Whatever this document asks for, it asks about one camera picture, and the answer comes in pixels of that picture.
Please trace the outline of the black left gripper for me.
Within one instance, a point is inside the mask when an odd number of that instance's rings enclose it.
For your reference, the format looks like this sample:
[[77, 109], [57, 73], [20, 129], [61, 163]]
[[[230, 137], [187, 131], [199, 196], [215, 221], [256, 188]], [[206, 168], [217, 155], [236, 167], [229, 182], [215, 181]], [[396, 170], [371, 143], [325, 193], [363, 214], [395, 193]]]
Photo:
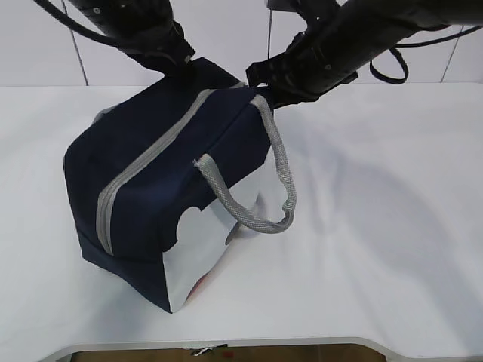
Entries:
[[125, 54], [146, 69], [173, 75], [181, 72], [195, 55], [185, 39], [183, 27], [174, 21], [167, 32], [160, 26], [141, 32], [134, 38], [136, 47]]

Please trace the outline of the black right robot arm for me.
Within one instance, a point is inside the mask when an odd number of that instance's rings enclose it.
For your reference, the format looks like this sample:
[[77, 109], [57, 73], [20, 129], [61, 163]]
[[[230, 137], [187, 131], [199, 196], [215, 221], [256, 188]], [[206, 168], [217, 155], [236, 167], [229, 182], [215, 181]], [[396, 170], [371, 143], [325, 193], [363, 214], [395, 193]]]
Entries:
[[449, 26], [482, 27], [480, 1], [269, 1], [274, 11], [292, 11], [306, 22], [288, 48], [246, 70], [248, 84], [267, 85], [275, 107], [315, 102], [385, 51], [401, 57], [403, 39]]

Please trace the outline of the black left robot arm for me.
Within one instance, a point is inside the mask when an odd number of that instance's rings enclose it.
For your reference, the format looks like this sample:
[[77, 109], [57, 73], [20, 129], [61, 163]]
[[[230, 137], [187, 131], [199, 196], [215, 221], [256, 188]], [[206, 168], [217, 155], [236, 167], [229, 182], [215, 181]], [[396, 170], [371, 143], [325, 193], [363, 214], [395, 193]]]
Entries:
[[105, 36], [131, 43], [120, 51], [142, 67], [172, 75], [185, 68], [195, 50], [174, 19], [169, 1], [72, 1]]

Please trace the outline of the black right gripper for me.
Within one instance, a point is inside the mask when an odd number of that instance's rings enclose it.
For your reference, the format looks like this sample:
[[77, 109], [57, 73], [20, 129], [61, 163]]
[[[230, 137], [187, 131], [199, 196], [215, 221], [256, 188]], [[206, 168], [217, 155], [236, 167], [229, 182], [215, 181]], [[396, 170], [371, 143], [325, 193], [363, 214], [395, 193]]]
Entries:
[[273, 106], [278, 109], [312, 103], [341, 84], [357, 79], [356, 71], [340, 71], [330, 64], [308, 32], [295, 35], [287, 49], [246, 69], [248, 84], [267, 86]]

